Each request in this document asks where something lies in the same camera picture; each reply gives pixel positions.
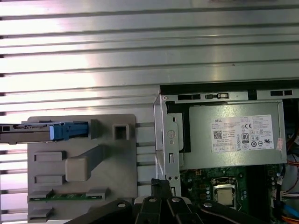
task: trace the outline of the barcode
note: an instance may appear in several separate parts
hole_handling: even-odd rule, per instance
[[[222,131],[214,131],[214,139],[222,139]]]

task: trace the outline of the white label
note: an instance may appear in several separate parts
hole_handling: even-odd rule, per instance
[[[283,146],[284,146],[284,139],[278,139],[277,145],[276,145],[276,150],[282,151]]]
[[[218,118],[211,129],[213,153],[274,149],[271,115]]]

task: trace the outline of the red wire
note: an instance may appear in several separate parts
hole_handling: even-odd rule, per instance
[[[299,181],[299,166],[297,166],[297,179],[296,179],[296,182],[295,182],[295,183],[294,183],[294,185],[293,185],[293,186],[291,186],[291,188],[290,188],[290,189],[288,189],[286,192],[289,192],[289,191],[293,190],[293,189],[294,189],[294,187],[297,185],[298,181]]]

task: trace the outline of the slot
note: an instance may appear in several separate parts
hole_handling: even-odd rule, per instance
[[[272,97],[278,97],[278,96],[283,96],[284,92],[283,91],[271,91],[270,94]]]

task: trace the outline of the blue plastic clip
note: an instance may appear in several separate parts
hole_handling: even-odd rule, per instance
[[[52,141],[68,140],[80,135],[88,135],[88,123],[61,122],[49,126]]]

